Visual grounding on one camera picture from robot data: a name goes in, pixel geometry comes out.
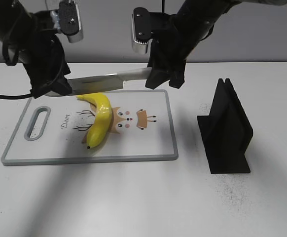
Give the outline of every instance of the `white table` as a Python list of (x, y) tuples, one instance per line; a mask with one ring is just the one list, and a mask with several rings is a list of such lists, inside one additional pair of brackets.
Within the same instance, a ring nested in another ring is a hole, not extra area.
[[(70, 78), (145, 64), (70, 64)], [(176, 161), (4, 167), (0, 237), (287, 236), (287, 63), (190, 63), (167, 89)], [(254, 129), (251, 174), (210, 174), (196, 115), (231, 78)], [(0, 64), (0, 93), (24, 94), (22, 65)], [(131, 81), (125, 89), (144, 89)], [(0, 100), (0, 157), (25, 105)]]

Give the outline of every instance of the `banana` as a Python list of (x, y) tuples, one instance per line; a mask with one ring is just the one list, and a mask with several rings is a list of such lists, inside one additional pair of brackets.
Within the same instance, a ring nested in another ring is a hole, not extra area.
[(112, 119), (112, 109), (109, 99), (102, 93), (78, 95), (77, 98), (88, 101), (96, 106), (95, 121), (86, 138), (88, 148), (94, 148), (104, 140), (109, 129)]

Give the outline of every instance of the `white cutting board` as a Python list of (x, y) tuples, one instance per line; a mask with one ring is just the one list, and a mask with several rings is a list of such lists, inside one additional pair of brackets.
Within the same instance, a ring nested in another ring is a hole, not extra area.
[[(92, 115), (95, 108), (89, 102), (80, 101), (75, 96), (42, 96), (28, 100), (2, 155), (2, 163), (64, 164), (174, 160), (178, 157), (165, 90), (112, 91), (105, 95), (113, 108), (114, 122), (99, 147), (87, 149), (83, 143), (88, 126), (95, 120)], [(41, 136), (26, 139), (27, 129), (38, 108), (50, 111), (45, 128), (37, 131), (34, 126), (32, 135), (41, 131)]]

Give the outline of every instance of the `black plastic holder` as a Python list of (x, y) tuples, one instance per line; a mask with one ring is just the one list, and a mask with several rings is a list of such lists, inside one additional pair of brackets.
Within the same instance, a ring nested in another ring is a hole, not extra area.
[(251, 172), (244, 153), (253, 129), (230, 79), (218, 80), (209, 115), (197, 120), (212, 174)]

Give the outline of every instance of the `knife blade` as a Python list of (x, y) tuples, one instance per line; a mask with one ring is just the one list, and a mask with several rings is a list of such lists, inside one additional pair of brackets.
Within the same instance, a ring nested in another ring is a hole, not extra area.
[[(72, 93), (67, 96), (123, 89), (125, 81), (145, 80), (150, 73), (151, 68), (140, 68), (102, 76), (68, 79), (68, 83), (72, 87)], [(53, 91), (45, 95), (62, 96)]]

